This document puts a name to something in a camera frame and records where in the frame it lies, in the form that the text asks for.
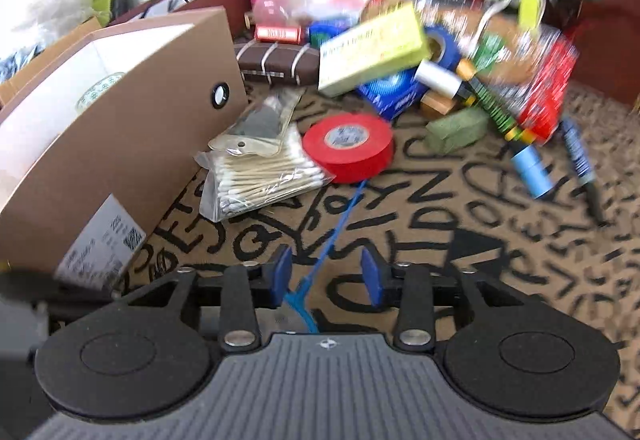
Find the green foam block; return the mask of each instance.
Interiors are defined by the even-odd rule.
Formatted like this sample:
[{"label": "green foam block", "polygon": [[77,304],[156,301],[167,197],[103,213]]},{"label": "green foam block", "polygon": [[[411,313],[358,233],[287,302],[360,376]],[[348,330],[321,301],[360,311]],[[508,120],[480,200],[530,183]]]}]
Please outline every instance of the green foam block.
[{"label": "green foam block", "polygon": [[465,108],[427,124],[424,143],[434,153],[451,153],[484,137],[489,120],[481,108]]}]

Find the black round grommet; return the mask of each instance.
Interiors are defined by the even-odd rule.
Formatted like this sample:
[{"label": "black round grommet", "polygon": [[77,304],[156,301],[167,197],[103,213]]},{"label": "black round grommet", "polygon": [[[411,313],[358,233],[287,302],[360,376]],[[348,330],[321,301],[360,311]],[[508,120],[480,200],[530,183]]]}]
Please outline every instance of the black round grommet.
[{"label": "black round grommet", "polygon": [[218,83],[211,90],[211,105],[219,110],[229,100],[229,85],[226,83]]}]

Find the blue marker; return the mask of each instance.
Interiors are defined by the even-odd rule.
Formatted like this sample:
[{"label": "blue marker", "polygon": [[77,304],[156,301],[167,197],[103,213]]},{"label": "blue marker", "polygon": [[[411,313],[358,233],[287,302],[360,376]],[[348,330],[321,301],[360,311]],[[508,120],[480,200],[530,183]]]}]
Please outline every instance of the blue marker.
[{"label": "blue marker", "polygon": [[560,120],[559,127],[564,139],[564,146],[569,153],[569,157],[571,157],[571,162],[574,164],[574,171],[578,175],[578,183],[584,190],[589,213],[597,226],[604,227],[607,225],[607,221],[602,213],[600,194],[595,182],[596,175],[580,140],[578,128],[567,116]]}]

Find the brown cardboard panel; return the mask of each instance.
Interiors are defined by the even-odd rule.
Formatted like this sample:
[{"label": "brown cardboard panel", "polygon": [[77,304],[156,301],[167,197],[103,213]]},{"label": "brown cardboard panel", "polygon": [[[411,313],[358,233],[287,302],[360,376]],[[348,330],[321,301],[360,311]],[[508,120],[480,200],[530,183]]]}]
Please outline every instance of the brown cardboard panel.
[{"label": "brown cardboard panel", "polygon": [[40,70],[33,74],[29,81],[21,87],[21,89],[11,98],[11,100],[0,111],[0,124],[8,115],[20,104],[44,79],[46,79],[53,70],[58,68],[64,61],[68,60],[72,55],[76,54],[81,48],[87,46],[91,41],[109,37],[112,35],[123,34],[127,32],[135,32],[137,30],[146,30],[149,28],[158,28],[161,26],[178,25],[178,24],[198,24],[211,16],[213,12],[224,12],[220,7],[203,8],[190,12],[179,12],[171,14],[171,16],[159,16],[149,19],[134,20],[125,24],[109,26],[100,30],[95,30],[84,34],[79,40],[75,40],[73,44],[67,45],[54,58],[49,59],[40,67]]},{"label": "brown cardboard panel", "polygon": [[45,48],[38,57],[19,70],[11,79],[0,84],[0,106],[6,105],[13,99],[20,89],[59,57],[62,52],[95,30],[100,30],[100,23],[95,17],[92,17],[59,39],[59,41],[53,43],[53,45]]},{"label": "brown cardboard panel", "polygon": [[[12,268],[53,272],[111,193],[153,231],[196,173],[193,155],[246,107],[225,13],[204,17],[128,72],[34,164],[0,212],[0,257]],[[217,110],[210,95],[220,82],[230,99]]]}]

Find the blue box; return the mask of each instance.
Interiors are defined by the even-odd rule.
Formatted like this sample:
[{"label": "blue box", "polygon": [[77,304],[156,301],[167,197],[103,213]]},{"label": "blue box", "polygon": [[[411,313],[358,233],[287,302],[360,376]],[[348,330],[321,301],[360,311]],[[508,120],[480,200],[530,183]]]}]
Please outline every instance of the blue box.
[{"label": "blue box", "polygon": [[361,84],[356,89],[385,120],[392,120],[416,100],[422,98],[428,87],[414,81],[417,68],[408,68],[395,74]]}]

